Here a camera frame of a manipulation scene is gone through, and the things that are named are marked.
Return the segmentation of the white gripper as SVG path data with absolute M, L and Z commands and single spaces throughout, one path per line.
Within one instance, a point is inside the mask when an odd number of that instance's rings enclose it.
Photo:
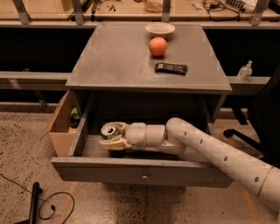
M 144 149 L 146 146 L 146 124 L 134 122 L 128 126 L 125 122 L 111 122 L 108 133 L 111 137 L 124 135 L 125 139 L 118 140 L 99 140 L 99 145 L 108 151 L 122 151 L 127 148 Z

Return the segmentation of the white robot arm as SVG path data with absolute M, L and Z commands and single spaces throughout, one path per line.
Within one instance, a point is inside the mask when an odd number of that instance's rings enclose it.
M 269 207 L 280 210 L 279 168 L 223 143 L 180 118 L 171 118 L 165 125 L 108 122 L 101 127 L 99 145 L 107 151 L 155 149 L 173 155 L 191 147 Z

